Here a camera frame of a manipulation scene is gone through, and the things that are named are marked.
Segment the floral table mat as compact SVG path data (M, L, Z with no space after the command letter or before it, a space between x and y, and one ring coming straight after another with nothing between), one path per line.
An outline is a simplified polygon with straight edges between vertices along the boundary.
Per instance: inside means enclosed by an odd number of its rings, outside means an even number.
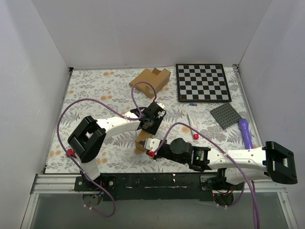
M176 69L171 72L168 84L158 93L158 102L163 103L166 116L162 121L156 137L166 137L168 141L183 138L195 146L213 148L219 145L223 150L244 149L244 142L238 125L222 129L211 116L210 111L217 103L180 103L177 95ZM69 147L68 137L80 121L90 115L94 119L113 117L116 112L124 114L137 105L148 106L151 99L138 90L132 90L129 83L139 74L141 69L110 70L75 70L72 72L66 95L63 101L60 134L51 142L44 172L46 174L74 174L78 167L65 155ZM189 125L188 113L192 113L197 121L198 130ZM191 130L199 139L194 140ZM158 173L188 172L186 165L166 159L153 160L144 152L135 148L138 133L125 132L106 140L97 157L99 170L103 173Z

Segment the brown cardboard box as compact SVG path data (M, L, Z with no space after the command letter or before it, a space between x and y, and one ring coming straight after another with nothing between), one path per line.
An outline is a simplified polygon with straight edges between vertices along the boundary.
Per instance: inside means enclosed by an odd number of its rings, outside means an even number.
M133 79L129 85L135 86L137 90L144 93L148 98L154 98L155 92L158 93L164 86L167 85L170 79L171 72L167 69L159 70L154 68L152 71L149 69L144 69L135 79Z
M152 137L153 137L152 134L146 132L145 130L142 130L138 134L137 138L135 139L135 148L136 148L137 152L139 152L139 153L145 152L145 149L143 147L144 142L147 138L152 138Z

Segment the red black utility knife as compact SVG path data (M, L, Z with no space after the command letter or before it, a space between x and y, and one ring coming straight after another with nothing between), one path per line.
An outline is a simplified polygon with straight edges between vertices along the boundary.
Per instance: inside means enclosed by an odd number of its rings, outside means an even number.
M74 151L73 151L72 149L68 149L68 150L67 150L66 156L67 156L67 157L76 158L76 155L75 155L75 153L74 153Z

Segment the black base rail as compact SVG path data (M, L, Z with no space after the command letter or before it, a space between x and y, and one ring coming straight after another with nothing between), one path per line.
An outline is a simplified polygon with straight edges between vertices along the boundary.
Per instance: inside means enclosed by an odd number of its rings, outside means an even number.
M224 176L216 172L194 173L106 173L95 182L106 189L114 200L213 201L214 187L224 190Z

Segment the open brown cardboard box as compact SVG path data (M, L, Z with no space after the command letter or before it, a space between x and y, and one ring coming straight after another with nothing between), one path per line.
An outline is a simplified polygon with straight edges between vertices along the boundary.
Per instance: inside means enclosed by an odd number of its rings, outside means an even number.
M164 86L167 85L170 79L171 72L167 69L159 70L154 68L152 71L149 69L144 69L135 79L133 79L129 85L135 86L137 90L144 93L148 98L154 98L155 92L158 93Z

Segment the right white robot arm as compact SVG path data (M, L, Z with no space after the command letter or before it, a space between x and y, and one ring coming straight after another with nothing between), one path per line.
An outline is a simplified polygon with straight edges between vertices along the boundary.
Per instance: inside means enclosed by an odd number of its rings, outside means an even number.
M145 148L153 159L165 158L187 164L197 172L224 170L215 178L216 185L223 190L244 182L245 177L249 180L270 179L285 185L297 184L293 152L273 141L267 141L259 148L221 153L214 148L193 146L182 138L170 144L149 138Z

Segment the grey studded baseplate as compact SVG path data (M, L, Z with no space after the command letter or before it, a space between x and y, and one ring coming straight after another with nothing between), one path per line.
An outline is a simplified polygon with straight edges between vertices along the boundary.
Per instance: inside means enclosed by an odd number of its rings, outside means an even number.
M230 103L225 103L210 111L212 117L220 125L222 129L226 129L242 118Z

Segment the purple toy microphone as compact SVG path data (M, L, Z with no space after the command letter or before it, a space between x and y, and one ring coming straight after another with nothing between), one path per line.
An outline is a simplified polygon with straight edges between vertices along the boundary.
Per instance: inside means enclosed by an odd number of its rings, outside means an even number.
M253 149L252 139L249 131L249 123L246 119L241 118L238 121L239 129L241 130L244 145L246 149Z

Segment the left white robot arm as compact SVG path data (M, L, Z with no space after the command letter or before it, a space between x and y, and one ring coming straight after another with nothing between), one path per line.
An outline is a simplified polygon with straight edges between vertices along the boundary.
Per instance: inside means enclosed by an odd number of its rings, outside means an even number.
M164 116L165 105L152 102L148 107L132 109L122 116L94 119L87 116L79 123L68 138L68 144L80 162L83 173L87 175L85 185L96 191L101 187L97 155L108 138L129 131L144 130L155 135Z

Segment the black white chessboard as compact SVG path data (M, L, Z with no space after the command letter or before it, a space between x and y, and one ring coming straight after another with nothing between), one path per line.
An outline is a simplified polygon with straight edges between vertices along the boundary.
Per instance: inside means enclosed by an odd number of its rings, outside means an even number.
M222 64L178 63L175 67L179 102L227 103L232 101Z

